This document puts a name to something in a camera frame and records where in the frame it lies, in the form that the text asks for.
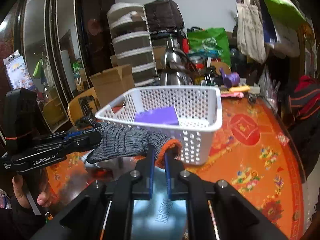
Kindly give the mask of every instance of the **white plastic basket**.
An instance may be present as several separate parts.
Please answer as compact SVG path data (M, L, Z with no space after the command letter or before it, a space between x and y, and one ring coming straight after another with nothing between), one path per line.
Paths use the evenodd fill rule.
M123 104L113 112L112 108ZM175 106L180 125L135 122L136 113ZM162 132L182 143L181 161L206 162L213 134L222 126L220 91L206 86L154 86L133 88L95 114L97 119L119 126Z

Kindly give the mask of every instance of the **table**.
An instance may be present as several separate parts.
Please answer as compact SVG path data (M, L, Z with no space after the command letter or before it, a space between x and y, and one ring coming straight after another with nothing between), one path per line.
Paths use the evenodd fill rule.
M222 111L223 125L213 136L207 162L186 169L211 182L227 180L284 234L298 240L304 225L305 175L282 122L260 99L250 104L246 98L223 98ZM66 198L64 188L70 177L82 178L78 192L65 204L90 180L82 155L72 153L47 168L52 193L59 199Z

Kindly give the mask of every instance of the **green bag logo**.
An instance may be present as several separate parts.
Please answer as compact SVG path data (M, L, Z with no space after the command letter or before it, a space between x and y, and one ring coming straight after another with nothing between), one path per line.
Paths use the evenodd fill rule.
M202 40L202 46L205 50L214 50L217 47L217 41L214 37Z

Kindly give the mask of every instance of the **black sleeve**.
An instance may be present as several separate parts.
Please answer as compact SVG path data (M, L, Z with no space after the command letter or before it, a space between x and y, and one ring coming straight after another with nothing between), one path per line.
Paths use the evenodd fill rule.
M32 209L23 208L15 197L11 198L11 208L11 210L0 208L1 239L30 239L45 225L44 215L36 216Z

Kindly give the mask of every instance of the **green shopping bag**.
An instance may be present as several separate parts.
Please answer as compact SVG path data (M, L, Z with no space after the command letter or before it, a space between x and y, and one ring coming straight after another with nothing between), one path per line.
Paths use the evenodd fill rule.
M306 20L290 0L264 0L269 14L283 25L297 30Z
M216 51L221 61L231 66L229 41L224 28L210 28L188 33L189 46L194 51Z

